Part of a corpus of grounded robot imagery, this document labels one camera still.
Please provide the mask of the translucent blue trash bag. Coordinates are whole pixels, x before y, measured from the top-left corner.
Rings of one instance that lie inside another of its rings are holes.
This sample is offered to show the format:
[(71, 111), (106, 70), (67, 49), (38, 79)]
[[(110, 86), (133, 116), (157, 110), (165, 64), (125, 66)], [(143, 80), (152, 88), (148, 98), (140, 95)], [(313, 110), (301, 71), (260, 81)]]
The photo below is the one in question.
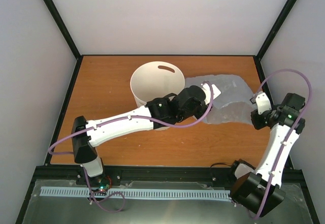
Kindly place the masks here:
[(253, 92), (240, 76), (220, 74), (191, 77), (185, 79), (185, 86), (199, 86), (204, 81), (216, 85), (221, 91), (214, 99), (211, 111), (203, 119), (204, 123), (239, 122), (252, 125), (250, 114), (256, 109), (256, 105), (250, 101)]

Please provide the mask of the white plastic trash bin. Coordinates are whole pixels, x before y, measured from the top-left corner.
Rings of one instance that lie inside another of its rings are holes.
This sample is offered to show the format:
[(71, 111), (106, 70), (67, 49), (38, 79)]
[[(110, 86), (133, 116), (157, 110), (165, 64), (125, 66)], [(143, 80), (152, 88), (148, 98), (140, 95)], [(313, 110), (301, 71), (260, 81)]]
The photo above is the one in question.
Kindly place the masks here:
[(182, 71), (163, 61), (152, 61), (138, 67), (131, 76), (130, 88), (138, 107), (168, 94), (179, 94), (185, 88)]

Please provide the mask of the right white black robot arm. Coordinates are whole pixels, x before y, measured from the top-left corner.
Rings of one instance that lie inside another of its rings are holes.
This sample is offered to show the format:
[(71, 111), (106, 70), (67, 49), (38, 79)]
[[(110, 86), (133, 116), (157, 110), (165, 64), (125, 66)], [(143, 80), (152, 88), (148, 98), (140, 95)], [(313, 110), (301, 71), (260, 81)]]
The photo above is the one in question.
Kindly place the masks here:
[(242, 159), (233, 162), (231, 173), (236, 181), (230, 197), (259, 218), (285, 198), (282, 174), (290, 150), (305, 127), (305, 119), (299, 117), (305, 98), (288, 93), (282, 103), (271, 106), (267, 95), (259, 92), (255, 103), (257, 109), (251, 112), (251, 122), (256, 130), (270, 128), (269, 142), (256, 168)]

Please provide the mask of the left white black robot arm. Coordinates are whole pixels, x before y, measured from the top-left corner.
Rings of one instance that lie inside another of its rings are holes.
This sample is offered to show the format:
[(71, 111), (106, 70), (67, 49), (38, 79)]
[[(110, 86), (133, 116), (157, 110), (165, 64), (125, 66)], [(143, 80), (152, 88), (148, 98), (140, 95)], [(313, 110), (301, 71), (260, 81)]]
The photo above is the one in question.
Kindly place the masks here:
[(184, 88), (178, 94), (155, 98), (144, 106), (117, 116), (100, 120), (86, 120), (84, 116), (79, 116), (72, 127), (74, 161), (84, 167), (93, 184), (101, 184), (105, 181), (106, 172), (96, 147), (135, 132), (179, 127), (179, 123), (192, 116), (201, 121), (220, 94), (214, 84), (203, 83)]

